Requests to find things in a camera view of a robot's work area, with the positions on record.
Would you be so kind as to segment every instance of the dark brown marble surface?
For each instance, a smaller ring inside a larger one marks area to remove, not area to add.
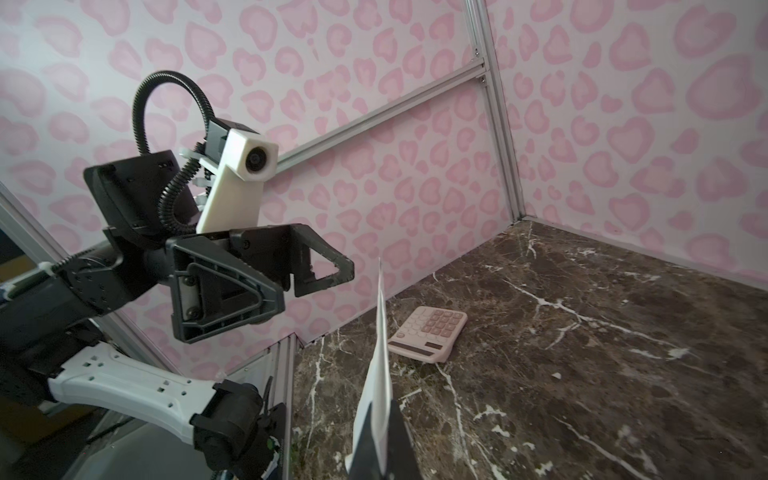
[[[424,478],[768,478],[768,293],[520,222],[388,302],[467,312],[390,356]],[[346,478],[371,313],[300,352],[294,476]]]

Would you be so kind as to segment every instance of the wall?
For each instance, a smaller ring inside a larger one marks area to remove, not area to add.
[[[182,71],[218,115],[287,151],[470,61],[461,4],[9,3],[0,9],[2,181],[79,251],[101,241],[104,226],[82,170],[135,154],[129,105],[146,74]],[[496,234],[508,218],[477,88],[435,98],[268,185],[262,223],[312,225],[356,261],[354,283],[289,295],[273,321],[191,346],[173,338],[168,290],[158,287],[124,308],[132,327],[181,372],[210,378],[291,332],[307,342],[371,307],[378,255],[394,294]],[[153,94],[147,130],[153,150],[202,135],[191,98],[173,85]]]
[[[528,214],[768,282],[768,3],[488,3]]]

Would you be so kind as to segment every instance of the bolt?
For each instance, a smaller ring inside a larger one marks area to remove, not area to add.
[[[250,152],[245,159],[245,168],[252,174],[260,171],[266,166],[266,151],[262,147],[256,147]]]
[[[196,319],[199,316],[200,316],[200,307],[191,306],[187,309],[187,317],[191,319]]]

